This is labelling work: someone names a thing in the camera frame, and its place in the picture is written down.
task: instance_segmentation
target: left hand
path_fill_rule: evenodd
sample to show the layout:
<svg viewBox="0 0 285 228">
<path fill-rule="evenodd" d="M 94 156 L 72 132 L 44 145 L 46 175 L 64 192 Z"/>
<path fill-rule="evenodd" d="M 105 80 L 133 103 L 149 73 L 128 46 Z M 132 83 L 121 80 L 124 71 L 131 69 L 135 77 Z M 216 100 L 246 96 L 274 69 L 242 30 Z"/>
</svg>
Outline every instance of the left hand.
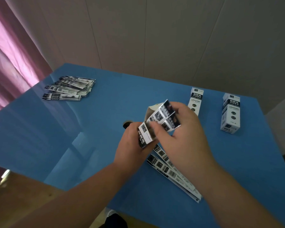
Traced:
<svg viewBox="0 0 285 228">
<path fill-rule="evenodd" d="M 129 176 L 133 175 L 144 163 L 148 155 L 154 149 L 158 140 L 148 144 L 144 149 L 139 146 L 137 128 L 142 122 L 132 122 L 120 140 L 113 163 Z"/>
</svg>

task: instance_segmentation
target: shoe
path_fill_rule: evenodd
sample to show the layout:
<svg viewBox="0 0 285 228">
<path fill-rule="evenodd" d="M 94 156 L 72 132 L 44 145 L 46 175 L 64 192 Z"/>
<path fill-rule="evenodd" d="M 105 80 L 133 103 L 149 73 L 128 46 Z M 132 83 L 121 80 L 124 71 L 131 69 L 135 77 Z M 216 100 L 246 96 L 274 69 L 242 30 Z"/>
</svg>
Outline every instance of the shoe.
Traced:
<svg viewBox="0 0 285 228">
<path fill-rule="evenodd" d="M 106 209 L 105 209 L 105 212 L 106 212 L 106 214 L 107 214 L 106 218 L 109 217 L 109 216 L 111 216 L 111 215 L 113 215 L 113 214 L 118 214 L 115 210 L 109 209 L 109 208 L 106 208 Z"/>
</svg>

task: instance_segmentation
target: right hand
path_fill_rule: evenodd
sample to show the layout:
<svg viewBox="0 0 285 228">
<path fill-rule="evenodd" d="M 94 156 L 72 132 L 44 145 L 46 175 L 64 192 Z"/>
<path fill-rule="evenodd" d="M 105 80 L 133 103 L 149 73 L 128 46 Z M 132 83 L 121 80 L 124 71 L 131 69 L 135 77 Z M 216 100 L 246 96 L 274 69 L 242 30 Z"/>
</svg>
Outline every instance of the right hand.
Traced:
<svg viewBox="0 0 285 228">
<path fill-rule="evenodd" d="M 172 136 L 160 124 L 150 122 L 169 159 L 184 176 L 205 172 L 216 166 L 197 115 L 183 103 L 170 103 L 178 113 L 177 117 L 181 123 Z"/>
</svg>

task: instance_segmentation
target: forearm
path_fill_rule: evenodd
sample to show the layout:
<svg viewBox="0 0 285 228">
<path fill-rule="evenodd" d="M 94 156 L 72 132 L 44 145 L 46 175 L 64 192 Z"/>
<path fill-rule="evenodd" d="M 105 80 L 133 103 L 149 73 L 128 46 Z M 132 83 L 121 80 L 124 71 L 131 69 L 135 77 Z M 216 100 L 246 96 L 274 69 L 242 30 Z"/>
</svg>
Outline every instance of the forearm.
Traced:
<svg viewBox="0 0 285 228">
<path fill-rule="evenodd" d="M 112 163 L 12 227 L 89 227 L 129 177 Z"/>
<path fill-rule="evenodd" d="M 221 227 L 283 227 L 219 165 L 192 179 Z"/>
</svg>

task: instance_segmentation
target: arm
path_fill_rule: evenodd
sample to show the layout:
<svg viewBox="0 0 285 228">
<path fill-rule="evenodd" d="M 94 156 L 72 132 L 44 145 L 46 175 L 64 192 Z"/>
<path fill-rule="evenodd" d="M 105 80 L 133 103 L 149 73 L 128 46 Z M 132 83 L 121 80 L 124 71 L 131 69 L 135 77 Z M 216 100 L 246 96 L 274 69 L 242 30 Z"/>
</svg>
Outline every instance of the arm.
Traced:
<svg viewBox="0 0 285 228">
<path fill-rule="evenodd" d="M 154 141 L 145 149 L 140 148 L 137 132 L 140 124 L 141 122 L 133 122 L 125 130 L 112 164 L 27 215 L 12 227 L 89 227 L 123 184 L 143 164 L 156 144 Z"/>
<path fill-rule="evenodd" d="M 182 103 L 171 104 L 181 122 L 173 136 L 156 122 L 150 125 L 169 159 L 203 195 L 220 226 L 283 227 L 214 160 L 197 115 Z"/>
</svg>

